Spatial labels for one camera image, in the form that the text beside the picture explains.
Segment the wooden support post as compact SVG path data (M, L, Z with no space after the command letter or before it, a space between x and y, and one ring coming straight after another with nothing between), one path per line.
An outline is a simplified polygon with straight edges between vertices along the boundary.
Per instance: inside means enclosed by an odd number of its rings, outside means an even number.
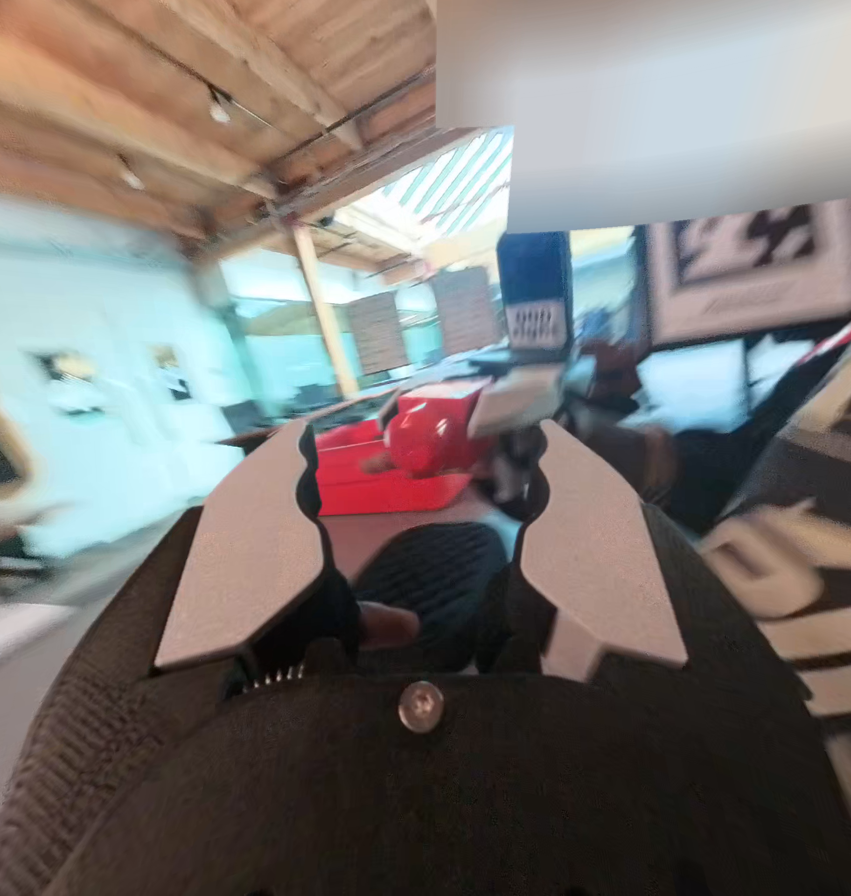
M359 392L352 365L342 342L342 331L321 284L319 263L308 225L300 218L287 219L295 246L295 255L321 330L321 337L330 358L339 391L350 399Z

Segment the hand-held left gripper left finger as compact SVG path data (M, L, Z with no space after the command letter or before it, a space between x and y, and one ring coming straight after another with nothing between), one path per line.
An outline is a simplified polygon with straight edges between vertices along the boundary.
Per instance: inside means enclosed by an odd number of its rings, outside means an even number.
M237 657L280 621L326 567L317 510L299 488L315 481L307 420L246 456L205 499L160 637L154 666L176 670Z

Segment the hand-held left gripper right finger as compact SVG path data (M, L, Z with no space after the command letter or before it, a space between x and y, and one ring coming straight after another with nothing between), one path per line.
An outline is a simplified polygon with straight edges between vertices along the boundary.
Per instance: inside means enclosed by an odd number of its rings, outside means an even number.
M520 573L552 610L543 673L583 684L610 654L683 668L688 652L638 494L553 420L540 431L533 484L545 498L521 529Z

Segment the red plastic storage bin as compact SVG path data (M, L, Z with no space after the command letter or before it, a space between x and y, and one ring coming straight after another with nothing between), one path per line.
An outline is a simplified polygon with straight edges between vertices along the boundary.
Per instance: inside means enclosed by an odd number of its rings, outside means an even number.
M420 385L402 395L464 399L470 404L470 416L479 393L490 382L489 377L458 378ZM377 431L375 416L315 436L322 516L442 510L469 486L472 470L495 444L493 438L476 439L485 443L486 451L466 471L413 477L393 466L383 436L384 432Z

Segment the red plastic dome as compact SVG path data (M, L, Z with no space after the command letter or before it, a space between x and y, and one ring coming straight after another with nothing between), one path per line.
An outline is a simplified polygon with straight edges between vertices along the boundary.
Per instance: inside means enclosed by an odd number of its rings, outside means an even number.
M482 440L468 436L470 410L464 399L401 395L383 436L393 466L413 477L439 476L475 466L486 448Z

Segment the person's right hand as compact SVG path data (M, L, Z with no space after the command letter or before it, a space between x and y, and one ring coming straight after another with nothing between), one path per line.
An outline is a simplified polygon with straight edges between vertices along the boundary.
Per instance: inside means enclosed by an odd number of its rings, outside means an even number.
M637 370L644 351L633 343L581 344L595 366L586 398L570 398L567 428L590 451L608 463L648 501L655 501L674 484L677 452L674 437L654 424L623 425L614 418L628 417L637 408L642 383Z

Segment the black foam pad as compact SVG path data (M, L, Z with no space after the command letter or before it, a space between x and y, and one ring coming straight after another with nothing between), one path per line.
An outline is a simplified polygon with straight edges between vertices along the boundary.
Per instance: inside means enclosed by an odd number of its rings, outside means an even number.
M419 618L407 646L364 651L357 666L374 674L459 673L475 658L491 581L506 566L501 536L485 523L434 523L391 539L354 579L358 599Z

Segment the handwritten whiteboard sign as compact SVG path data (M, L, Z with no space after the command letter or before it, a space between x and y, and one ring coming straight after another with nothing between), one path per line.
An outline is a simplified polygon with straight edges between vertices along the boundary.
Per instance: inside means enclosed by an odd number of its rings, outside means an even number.
M482 350L502 340L500 318L482 266L441 271L429 281L446 357Z
M390 372L409 364L395 290L361 297L344 306L363 375Z

